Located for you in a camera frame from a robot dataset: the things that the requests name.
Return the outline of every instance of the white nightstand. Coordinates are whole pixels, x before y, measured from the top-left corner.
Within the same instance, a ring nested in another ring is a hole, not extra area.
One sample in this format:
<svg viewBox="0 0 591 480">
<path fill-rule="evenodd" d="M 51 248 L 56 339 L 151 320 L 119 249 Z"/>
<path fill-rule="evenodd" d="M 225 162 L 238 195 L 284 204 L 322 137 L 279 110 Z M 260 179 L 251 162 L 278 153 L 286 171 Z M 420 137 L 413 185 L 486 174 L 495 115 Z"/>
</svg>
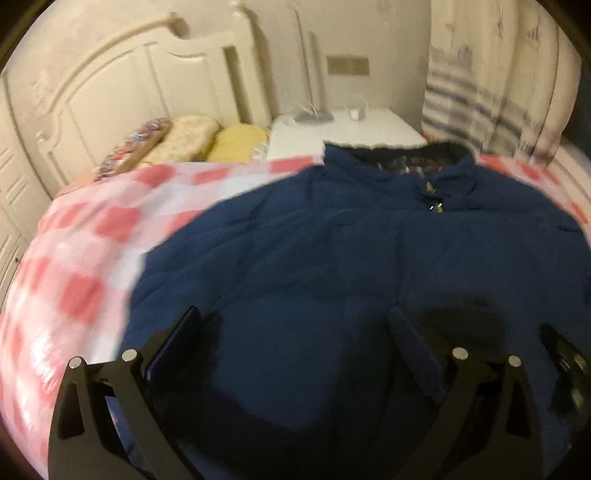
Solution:
<svg viewBox="0 0 591 480">
<path fill-rule="evenodd" d="M 375 147 L 422 146 L 426 140 L 388 108 L 371 108 L 361 122 L 349 118 L 344 109 L 332 111 L 333 122 L 320 125 L 294 124 L 291 115 L 275 119 L 267 160 L 299 155 L 324 154 L 324 142 Z"/>
</svg>

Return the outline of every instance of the pink checkered blanket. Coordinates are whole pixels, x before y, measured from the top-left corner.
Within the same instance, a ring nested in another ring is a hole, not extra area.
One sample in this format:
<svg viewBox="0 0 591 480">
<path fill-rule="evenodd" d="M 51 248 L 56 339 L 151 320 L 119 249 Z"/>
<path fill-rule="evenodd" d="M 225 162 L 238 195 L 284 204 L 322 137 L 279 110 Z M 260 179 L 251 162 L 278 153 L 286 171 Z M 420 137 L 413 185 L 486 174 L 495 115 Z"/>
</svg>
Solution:
<svg viewBox="0 0 591 480">
<path fill-rule="evenodd" d="M 587 228 L 582 210 L 547 170 L 492 156 L 479 162 L 539 188 Z M 144 254 L 214 203 L 314 163 L 321 160 L 159 165 L 84 187 L 51 204 L 0 317 L 0 412 L 43 477 L 67 361 L 75 355 L 88 363 L 113 359 Z"/>
</svg>

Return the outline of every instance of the striped curtain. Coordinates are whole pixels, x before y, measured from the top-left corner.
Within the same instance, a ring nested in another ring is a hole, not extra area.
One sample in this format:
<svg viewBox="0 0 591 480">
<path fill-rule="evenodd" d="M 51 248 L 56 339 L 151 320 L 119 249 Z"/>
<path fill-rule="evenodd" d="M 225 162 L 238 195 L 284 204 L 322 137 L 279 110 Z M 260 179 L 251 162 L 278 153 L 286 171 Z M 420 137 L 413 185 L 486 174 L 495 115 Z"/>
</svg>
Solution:
<svg viewBox="0 0 591 480">
<path fill-rule="evenodd" d="M 581 60 L 535 0 L 431 0 L 423 135 L 476 153 L 549 163 Z"/>
</svg>

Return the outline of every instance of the white wall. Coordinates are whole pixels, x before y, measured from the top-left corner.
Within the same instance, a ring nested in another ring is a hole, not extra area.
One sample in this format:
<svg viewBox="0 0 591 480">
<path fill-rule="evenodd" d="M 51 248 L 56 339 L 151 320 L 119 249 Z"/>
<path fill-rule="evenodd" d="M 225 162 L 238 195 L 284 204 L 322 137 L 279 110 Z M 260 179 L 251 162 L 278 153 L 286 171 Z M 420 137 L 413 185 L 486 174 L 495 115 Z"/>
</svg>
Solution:
<svg viewBox="0 0 591 480">
<path fill-rule="evenodd" d="M 430 39 L 430 0 L 246 0 L 252 14 L 272 113 L 293 110 L 305 98 L 293 14 L 298 9 L 310 62 L 315 99 L 342 106 L 353 93 L 370 105 L 390 106 L 420 126 Z M 10 59 L 9 89 L 15 117 L 31 161 L 51 194 L 57 191 L 36 149 L 35 134 L 48 128 L 43 111 L 63 76 L 81 56 L 131 22 L 163 10 L 178 13 L 180 33 L 199 36 L 223 28 L 225 0 L 56 0 L 33 25 Z M 328 54 L 366 55 L 369 77 L 326 74 Z"/>
</svg>

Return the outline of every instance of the white cable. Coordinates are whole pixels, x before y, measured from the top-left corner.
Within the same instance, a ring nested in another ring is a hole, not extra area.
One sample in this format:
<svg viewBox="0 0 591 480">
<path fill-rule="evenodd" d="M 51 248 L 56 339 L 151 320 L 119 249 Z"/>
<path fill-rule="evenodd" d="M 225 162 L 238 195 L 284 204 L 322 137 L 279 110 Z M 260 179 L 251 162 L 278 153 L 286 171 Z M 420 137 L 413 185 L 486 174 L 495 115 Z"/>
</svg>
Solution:
<svg viewBox="0 0 591 480">
<path fill-rule="evenodd" d="M 360 93 L 356 93 L 355 95 L 353 95 L 353 98 L 357 98 L 357 97 L 361 97 L 363 99 L 363 101 L 365 102 L 365 110 L 363 110 L 363 107 L 354 107 L 354 108 L 348 107 L 348 103 L 351 101 L 351 98 L 349 100 L 347 100 L 343 104 L 343 106 L 345 107 L 345 110 L 347 110 L 347 113 L 349 114 L 349 118 L 351 120 L 354 120 L 356 122 L 360 122 L 361 120 L 363 120 L 365 118 L 365 113 L 369 112 L 369 102 L 368 102 L 367 98 L 364 97 L 363 95 L 361 95 Z"/>
</svg>

